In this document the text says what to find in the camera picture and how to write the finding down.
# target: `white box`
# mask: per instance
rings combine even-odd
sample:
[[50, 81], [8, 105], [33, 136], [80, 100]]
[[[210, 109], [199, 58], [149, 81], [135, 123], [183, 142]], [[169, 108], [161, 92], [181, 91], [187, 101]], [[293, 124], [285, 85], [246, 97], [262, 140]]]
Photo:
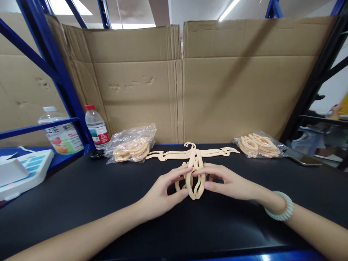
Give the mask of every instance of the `white box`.
[[29, 172], [16, 158], [0, 162], [0, 187], [24, 179], [28, 175]]

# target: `water bottle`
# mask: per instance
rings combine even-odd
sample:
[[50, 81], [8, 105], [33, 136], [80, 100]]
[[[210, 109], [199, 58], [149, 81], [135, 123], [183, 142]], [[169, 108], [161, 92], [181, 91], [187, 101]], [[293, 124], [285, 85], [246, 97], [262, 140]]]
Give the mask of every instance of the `water bottle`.
[[94, 105], [85, 105], [84, 108], [86, 109], [87, 128], [90, 131], [95, 147], [97, 149], [105, 149], [109, 145], [110, 138], [103, 118], [95, 111]]
[[[54, 106], [44, 107], [46, 112], [38, 121], [39, 124], [51, 123], [58, 120], [65, 120], [69, 117], [57, 111]], [[57, 153], [68, 155], [74, 154], [84, 147], [80, 137], [72, 123], [66, 123], [51, 128], [44, 129], [46, 137], [51, 142]]]

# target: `bag of hangers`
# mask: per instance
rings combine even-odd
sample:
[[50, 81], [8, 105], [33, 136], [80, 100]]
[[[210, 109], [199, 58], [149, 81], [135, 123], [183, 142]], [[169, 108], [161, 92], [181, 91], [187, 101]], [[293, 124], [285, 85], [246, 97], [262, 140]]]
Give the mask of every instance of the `bag of hangers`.
[[234, 143], [248, 158], [281, 158], [287, 156], [283, 152], [287, 147], [262, 131], [235, 138]]
[[143, 163], [155, 144], [156, 125], [123, 130], [112, 136], [104, 156], [110, 158], [106, 164], [133, 161]]

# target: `black tabletop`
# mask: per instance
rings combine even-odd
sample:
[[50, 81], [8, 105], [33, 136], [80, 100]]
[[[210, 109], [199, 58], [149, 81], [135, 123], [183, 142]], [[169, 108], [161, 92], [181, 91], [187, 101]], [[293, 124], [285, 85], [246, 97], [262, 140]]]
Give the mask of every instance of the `black tabletop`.
[[[153, 150], [186, 148], [167, 145]], [[242, 153], [203, 161], [225, 165], [246, 179], [282, 191], [299, 205], [348, 228], [348, 178], [343, 172], [328, 166], [304, 167], [288, 158], [248, 159]], [[0, 260], [136, 202], [158, 176], [182, 164], [182, 160], [156, 158], [144, 164], [106, 162], [81, 157], [1, 209]], [[168, 193], [174, 192], [172, 185]], [[126, 233], [94, 259], [189, 260], [309, 247], [258, 204], [204, 191], [201, 199], [187, 197], [163, 216]]]

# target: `bottle label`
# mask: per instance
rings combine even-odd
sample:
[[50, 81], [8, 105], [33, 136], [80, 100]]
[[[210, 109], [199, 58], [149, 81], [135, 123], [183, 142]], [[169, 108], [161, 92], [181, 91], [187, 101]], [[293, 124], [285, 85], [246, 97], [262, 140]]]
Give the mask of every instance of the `bottle label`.
[[101, 145], [110, 141], [105, 125], [96, 128], [88, 128], [88, 130], [92, 135], [95, 145]]
[[59, 154], [74, 154], [83, 149], [80, 137], [72, 123], [47, 128], [44, 132]]

